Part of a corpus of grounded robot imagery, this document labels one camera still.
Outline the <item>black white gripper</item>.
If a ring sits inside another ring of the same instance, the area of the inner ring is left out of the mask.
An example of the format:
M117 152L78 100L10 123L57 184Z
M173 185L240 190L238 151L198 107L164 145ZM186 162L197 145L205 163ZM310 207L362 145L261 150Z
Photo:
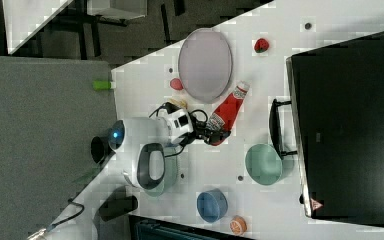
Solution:
M156 116L166 121L172 145L186 146L195 140L193 123L185 108L165 102L158 108ZM231 135L230 130L214 129L209 125L197 125L195 133L196 138L206 144L221 144Z

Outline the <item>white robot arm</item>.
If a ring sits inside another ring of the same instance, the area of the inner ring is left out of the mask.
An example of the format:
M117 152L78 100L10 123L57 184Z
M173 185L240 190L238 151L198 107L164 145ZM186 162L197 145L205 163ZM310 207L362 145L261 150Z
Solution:
M168 154L168 148L184 148L195 140L212 145L230 136L229 130L209 128L185 108L170 102L162 104L155 117L117 120L108 134L108 145L121 160L121 172L134 187L151 190L164 179L165 161L182 150Z

